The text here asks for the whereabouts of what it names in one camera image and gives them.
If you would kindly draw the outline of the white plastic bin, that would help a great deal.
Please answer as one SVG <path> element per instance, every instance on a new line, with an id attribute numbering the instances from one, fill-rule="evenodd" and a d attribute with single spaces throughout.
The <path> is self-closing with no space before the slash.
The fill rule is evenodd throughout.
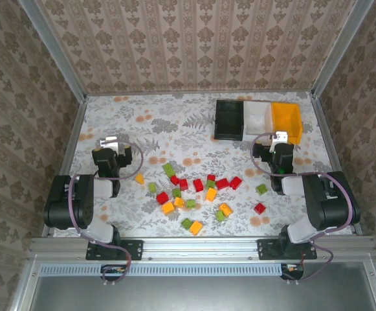
<path id="1" fill-rule="evenodd" d="M 273 132 L 270 102 L 244 101 L 243 116 L 243 141 L 252 142 L 263 133 Z"/>

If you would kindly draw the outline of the yellow plastic bin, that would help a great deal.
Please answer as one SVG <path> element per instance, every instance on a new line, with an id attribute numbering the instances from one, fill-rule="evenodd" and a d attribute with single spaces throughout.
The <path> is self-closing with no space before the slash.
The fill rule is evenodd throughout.
<path id="1" fill-rule="evenodd" d="M 288 143 L 299 144 L 303 126 L 300 107 L 294 103 L 271 103 L 272 125 L 274 132 L 286 132 Z"/>

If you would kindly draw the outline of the black plastic bin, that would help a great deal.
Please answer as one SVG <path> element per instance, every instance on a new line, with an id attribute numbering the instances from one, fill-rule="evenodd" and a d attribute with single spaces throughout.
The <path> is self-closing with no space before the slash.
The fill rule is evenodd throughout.
<path id="1" fill-rule="evenodd" d="M 216 100 L 214 139 L 242 141 L 244 104 L 238 100 Z"/>

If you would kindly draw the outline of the floral patterned table cover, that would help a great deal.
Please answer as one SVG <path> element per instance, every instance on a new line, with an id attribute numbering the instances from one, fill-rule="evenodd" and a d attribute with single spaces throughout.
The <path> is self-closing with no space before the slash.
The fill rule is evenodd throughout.
<path id="1" fill-rule="evenodd" d="M 250 143 L 214 139 L 216 100 L 234 99 L 264 102 L 291 102 L 300 107 L 302 139 L 294 149 L 296 172 L 329 172 L 331 165 L 309 93 L 240 93 L 190 95 L 139 95 L 129 97 L 91 97 L 71 165 L 71 174 L 96 171 L 91 152 L 107 136 L 134 143 L 132 164 L 121 170 L 124 180 L 116 198 L 99 198 L 94 214 L 115 225 L 123 237 L 188 236 L 181 222 L 185 218 L 203 224 L 199 236 L 275 236 L 287 224 L 301 219 L 306 212 L 304 199 L 279 196 L 268 190 L 259 195 L 256 186 L 269 186 L 267 165 L 251 161 Z M 165 215 L 148 189 L 155 182 L 157 192 L 171 194 L 173 184 L 163 165 L 172 165 L 178 178 L 191 183 L 205 180 L 241 178 L 236 189 L 219 191 L 213 202 L 193 186 L 182 193 L 184 200 L 194 199 L 193 209 L 176 208 Z M 135 181 L 141 173 L 144 184 Z M 218 222 L 216 212 L 226 203 L 233 211 Z M 257 214 L 262 203 L 266 210 Z"/>

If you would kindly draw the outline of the grey metal sheet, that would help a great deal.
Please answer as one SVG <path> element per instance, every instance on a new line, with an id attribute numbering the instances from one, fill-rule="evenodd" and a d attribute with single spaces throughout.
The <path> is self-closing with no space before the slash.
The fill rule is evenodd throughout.
<path id="1" fill-rule="evenodd" d="M 10 311 L 376 311 L 376 262 L 334 263 L 308 281 L 275 276 L 40 274 L 28 265 Z"/>

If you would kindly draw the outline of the thin aluminium frame rail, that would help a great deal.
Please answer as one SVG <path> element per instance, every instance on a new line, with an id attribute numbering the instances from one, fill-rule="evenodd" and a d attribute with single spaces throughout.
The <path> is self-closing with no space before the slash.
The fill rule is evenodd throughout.
<path id="1" fill-rule="evenodd" d="M 311 92 L 310 89 L 237 89 L 237 90 L 187 90 L 187 91 L 130 91 L 119 93 L 88 93 L 87 97 L 139 96 L 139 95 L 190 95 L 190 94 L 240 94 L 240 93 L 290 93 Z"/>

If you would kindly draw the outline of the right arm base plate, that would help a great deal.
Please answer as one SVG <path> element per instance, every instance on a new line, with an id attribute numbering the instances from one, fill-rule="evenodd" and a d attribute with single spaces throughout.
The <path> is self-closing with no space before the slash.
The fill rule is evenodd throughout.
<path id="1" fill-rule="evenodd" d="M 258 257 L 260 260 L 314 260 L 317 259 L 316 249 L 310 243 L 280 244 L 277 239 L 262 239 L 257 241 Z"/>

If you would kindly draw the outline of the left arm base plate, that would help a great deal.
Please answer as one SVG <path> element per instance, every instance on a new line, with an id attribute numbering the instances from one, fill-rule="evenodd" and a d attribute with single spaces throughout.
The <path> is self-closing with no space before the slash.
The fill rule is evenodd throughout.
<path id="1" fill-rule="evenodd" d="M 126 249 L 130 255 L 131 260 L 141 260 L 143 253 L 142 240 L 122 240 L 120 247 Z M 100 246 L 98 244 L 88 243 L 86 260 L 125 260 L 126 254 L 119 249 L 112 249 Z"/>

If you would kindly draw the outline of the wide aluminium frame rail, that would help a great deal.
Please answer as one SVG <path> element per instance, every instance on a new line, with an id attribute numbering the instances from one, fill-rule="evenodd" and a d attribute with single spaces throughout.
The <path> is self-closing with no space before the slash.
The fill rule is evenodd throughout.
<path id="1" fill-rule="evenodd" d="M 246 237 L 182 237 L 146 238 L 137 247 L 142 262 L 246 262 L 259 260 L 262 246 L 271 241 L 269 236 Z M 362 262 L 376 259 L 376 245 L 370 236 L 330 235 L 316 241 L 317 262 L 324 262 L 333 252 L 337 262 Z M 80 238 L 34 238 L 31 242 L 32 259 L 50 262 L 83 262 L 87 242 Z"/>

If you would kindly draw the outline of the aluminium frame post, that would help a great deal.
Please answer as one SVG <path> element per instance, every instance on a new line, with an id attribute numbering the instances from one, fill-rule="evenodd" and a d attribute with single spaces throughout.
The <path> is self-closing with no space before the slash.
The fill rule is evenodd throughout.
<path id="1" fill-rule="evenodd" d="M 58 69 L 68 83 L 77 101 L 82 104 L 85 102 L 87 92 L 85 91 L 83 84 L 80 82 L 78 75 L 74 72 L 73 66 L 63 51 L 59 39 L 53 33 L 49 23 L 45 19 L 43 12 L 40 10 L 35 0 L 18 1 L 23 7 L 29 20 L 32 22 L 32 25 L 35 27 L 50 55 L 54 59 Z"/>
<path id="2" fill-rule="evenodd" d="M 338 64 L 342 60 L 344 54 L 364 18 L 368 14 L 374 0 L 356 0 L 351 12 L 349 13 L 339 35 L 337 36 L 330 53 L 328 54 L 314 84 L 311 89 L 314 99 L 319 99 L 327 86 L 330 78 L 337 69 Z"/>

